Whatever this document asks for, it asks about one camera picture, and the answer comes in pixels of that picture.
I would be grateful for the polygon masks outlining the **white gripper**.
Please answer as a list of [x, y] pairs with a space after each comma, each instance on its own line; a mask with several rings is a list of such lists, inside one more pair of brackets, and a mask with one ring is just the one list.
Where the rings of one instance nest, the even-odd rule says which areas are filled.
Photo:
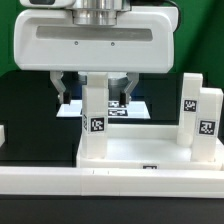
[[22, 70], [51, 71], [60, 104], [71, 102], [62, 71], [128, 73], [120, 105], [131, 101], [138, 73], [166, 73], [174, 64], [175, 7], [134, 7], [112, 26], [78, 25], [71, 10], [28, 9], [14, 28], [14, 60]]

